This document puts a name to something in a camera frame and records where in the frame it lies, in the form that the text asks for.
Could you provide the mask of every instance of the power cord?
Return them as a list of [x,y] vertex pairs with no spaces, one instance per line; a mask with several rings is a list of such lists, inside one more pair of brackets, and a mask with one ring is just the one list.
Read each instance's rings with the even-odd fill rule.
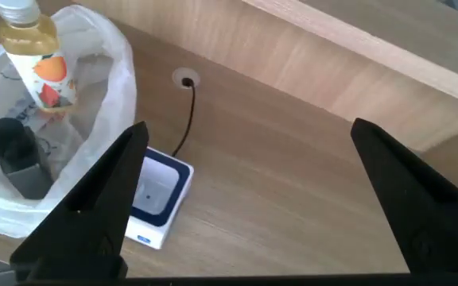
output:
[[190,89],[192,90],[192,103],[190,105],[190,116],[188,117],[187,129],[183,134],[183,138],[181,138],[180,144],[174,150],[173,157],[176,157],[178,152],[180,152],[181,147],[183,147],[184,142],[187,140],[188,134],[190,133],[190,127],[192,126],[194,106],[196,105],[196,85],[194,84],[194,81],[190,78],[184,78],[181,80],[181,84],[183,84],[184,87],[190,87]]

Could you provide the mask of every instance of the white box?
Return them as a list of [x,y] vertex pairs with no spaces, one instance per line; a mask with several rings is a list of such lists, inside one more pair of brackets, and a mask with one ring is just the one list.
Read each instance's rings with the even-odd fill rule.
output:
[[160,249],[188,193],[193,173],[189,164],[148,148],[125,236]]

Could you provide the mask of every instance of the juice bottle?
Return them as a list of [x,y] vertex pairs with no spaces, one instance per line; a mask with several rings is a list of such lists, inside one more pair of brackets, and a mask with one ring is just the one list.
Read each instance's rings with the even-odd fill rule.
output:
[[73,106],[76,85],[51,18],[35,0],[0,0],[0,15],[0,42],[37,105],[51,112]]

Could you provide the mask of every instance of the bottle label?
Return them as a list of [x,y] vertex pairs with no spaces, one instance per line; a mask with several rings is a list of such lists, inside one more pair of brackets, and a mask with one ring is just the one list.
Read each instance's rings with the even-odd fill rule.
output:
[[76,83],[62,51],[43,56],[7,54],[38,107],[56,109],[75,103]]

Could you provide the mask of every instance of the wooden table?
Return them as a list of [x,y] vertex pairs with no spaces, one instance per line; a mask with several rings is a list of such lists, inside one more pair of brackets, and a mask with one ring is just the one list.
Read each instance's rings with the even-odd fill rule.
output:
[[[65,2],[42,2],[53,13]],[[405,272],[351,143],[350,122],[170,44],[119,26],[134,48],[136,121],[170,153],[190,95],[171,74],[201,75],[179,158],[196,170],[162,250],[125,240],[129,276]],[[0,259],[20,240],[0,235]]]

